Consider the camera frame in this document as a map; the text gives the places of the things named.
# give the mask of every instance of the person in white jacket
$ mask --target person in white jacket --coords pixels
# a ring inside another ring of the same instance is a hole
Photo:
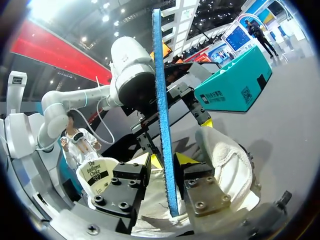
[[[67,116],[69,122],[65,129],[65,137],[60,141],[67,165],[76,170],[84,161],[100,157],[97,151],[100,150],[101,144],[86,129],[74,127],[74,116],[70,111]]]

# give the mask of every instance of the white robotic arm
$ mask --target white robotic arm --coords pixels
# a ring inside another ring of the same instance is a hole
[[[50,149],[68,124],[67,111],[79,109],[101,100],[101,107],[110,110],[126,105],[138,109],[147,106],[155,91],[154,62],[147,51],[133,38],[121,37],[111,47],[112,80],[110,85],[69,92],[49,91],[41,101],[45,122],[38,145]]]

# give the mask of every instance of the teal box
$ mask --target teal box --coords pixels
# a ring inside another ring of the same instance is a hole
[[[246,112],[271,74],[270,65],[255,46],[202,82],[194,94],[206,110]]]

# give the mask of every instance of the white cable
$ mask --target white cable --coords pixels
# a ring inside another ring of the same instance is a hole
[[[96,83],[98,84],[98,89],[100,91],[100,95],[101,95],[101,98],[102,98],[102,92],[101,92],[101,87],[100,87],[100,83],[99,83],[99,80],[98,80],[98,76],[95,76],[95,80],[96,80]]]
[[[92,127],[90,126],[88,120],[86,119],[86,117],[83,115],[82,112],[80,112],[80,111],[79,111],[78,109],[76,109],[76,108],[70,108],[70,110],[74,110],[74,111],[76,111],[78,114],[80,114],[80,116],[83,118],[83,120],[85,121],[85,123],[87,124],[87,126],[89,127],[89,129],[92,131],[93,135],[94,135],[97,139],[99,139],[101,142],[103,142],[103,143],[105,143],[105,144],[112,145],[112,144],[115,143],[115,137],[113,136],[112,132],[111,132],[110,129],[107,127],[107,125],[105,124],[105,122],[103,121],[103,119],[102,119],[102,117],[100,116],[100,113],[99,113],[99,103],[100,103],[101,100],[103,100],[103,99],[105,99],[105,98],[101,98],[101,99],[98,101],[98,103],[97,103],[97,105],[96,105],[96,111],[97,111],[97,113],[98,113],[98,116],[99,116],[102,124],[105,126],[105,128],[108,130],[110,136],[112,137],[112,142],[108,142],[108,141],[102,139],[102,138],[92,129]]]
[[[2,135],[0,135],[0,137],[5,141],[6,144],[8,144],[7,140]]]
[[[55,145],[56,141],[54,141],[52,144],[50,144],[49,146],[43,147],[43,148],[36,148],[36,151],[45,151],[45,150],[50,150],[54,145]]]

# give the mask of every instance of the blue abrasive strip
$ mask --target blue abrasive strip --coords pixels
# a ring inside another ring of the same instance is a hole
[[[179,215],[174,172],[174,161],[171,147],[167,88],[164,70],[164,55],[161,33],[161,11],[154,9],[152,15],[153,51],[155,64],[155,89],[160,125],[161,146],[164,160],[164,176],[168,206],[172,217]]]

